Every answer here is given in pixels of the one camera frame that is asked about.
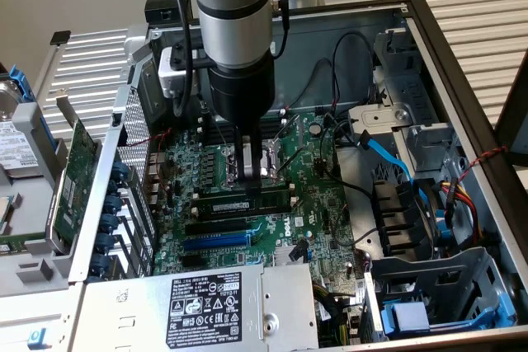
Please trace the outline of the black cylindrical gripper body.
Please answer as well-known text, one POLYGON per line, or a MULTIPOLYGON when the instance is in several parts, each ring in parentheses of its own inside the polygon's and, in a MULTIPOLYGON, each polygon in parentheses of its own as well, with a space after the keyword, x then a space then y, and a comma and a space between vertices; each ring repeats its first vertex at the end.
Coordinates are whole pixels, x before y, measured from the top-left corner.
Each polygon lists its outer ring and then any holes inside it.
POLYGON ((238 128, 255 128, 275 100, 271 53, 246 68, 210 68, 208 77, 216 112, 238 128))

